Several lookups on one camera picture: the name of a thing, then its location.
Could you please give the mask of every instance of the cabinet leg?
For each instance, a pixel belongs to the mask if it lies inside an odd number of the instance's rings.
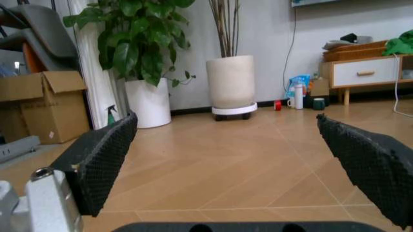
[[[341,90],[341,88],[338,89],[337,96],[339,98],[339,103],[343,103],[343,91]]]
[[[344,105],[350,105],[350,88],[344,90]]]

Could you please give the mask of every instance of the white thermos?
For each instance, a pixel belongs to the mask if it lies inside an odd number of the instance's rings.
[[[301,110],[303,108],[303,85],[297,84],[294,86],[295,91],[295,108]]]

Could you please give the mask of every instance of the beige plant pot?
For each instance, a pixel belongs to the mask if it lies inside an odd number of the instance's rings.
[[[219,109],[235,109],[254,102],[254,60],[252,56],[213,59],[206,62],[209,95]]]

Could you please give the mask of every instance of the drawer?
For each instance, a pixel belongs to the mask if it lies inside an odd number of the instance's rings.
[[[398,77],[399,58],[335,63],[332,87],[371,85],[394,82]]]

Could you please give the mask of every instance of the white plant pot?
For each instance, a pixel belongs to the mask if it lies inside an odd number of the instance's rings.
[[[145,80],[125,82],[129,107],[138,116],[138,128],[158,127],[171,122],[168,84],[161,78],[158,87]]]
[[[235,109],[254,103],[254,60],[252,56],[213,59],[206,62],[212,105]]]

